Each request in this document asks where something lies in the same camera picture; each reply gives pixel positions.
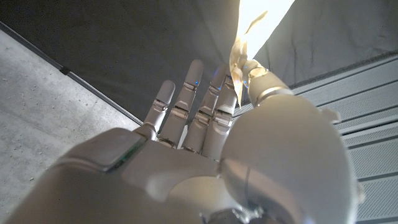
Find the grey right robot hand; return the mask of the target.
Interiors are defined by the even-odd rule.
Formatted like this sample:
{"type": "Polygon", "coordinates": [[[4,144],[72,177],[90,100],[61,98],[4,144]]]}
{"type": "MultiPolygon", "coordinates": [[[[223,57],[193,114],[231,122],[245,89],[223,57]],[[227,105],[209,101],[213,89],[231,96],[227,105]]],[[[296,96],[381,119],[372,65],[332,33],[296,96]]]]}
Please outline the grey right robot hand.
{"type": "Polygon", "coordinates": [[[235,94],[219,70],[178,143],[202,69],[193,63],[170,114],[175,86],[166,81],[141,127],[69,150],[9,223],[354,223],[364,193],[339,114],[256,61],[241,70],[253,109],[232,119],[235,94]]]}

